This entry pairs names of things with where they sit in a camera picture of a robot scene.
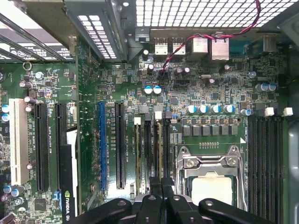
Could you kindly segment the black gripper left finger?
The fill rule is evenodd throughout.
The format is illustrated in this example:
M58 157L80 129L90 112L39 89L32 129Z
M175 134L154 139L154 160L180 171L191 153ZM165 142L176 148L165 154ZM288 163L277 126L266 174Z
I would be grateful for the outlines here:
M116 198L72 218L71 224L159 224L162 213L162 184L149 179L150 193L136 196L134 202Z

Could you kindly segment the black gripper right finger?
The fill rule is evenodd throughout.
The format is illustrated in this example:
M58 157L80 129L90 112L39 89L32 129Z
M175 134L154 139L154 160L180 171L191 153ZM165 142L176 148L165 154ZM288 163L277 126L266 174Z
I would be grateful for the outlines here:
M222 201L206 198L195 206L185 195L174 194L171 178L162 178L168 224L271 224L272 222Z

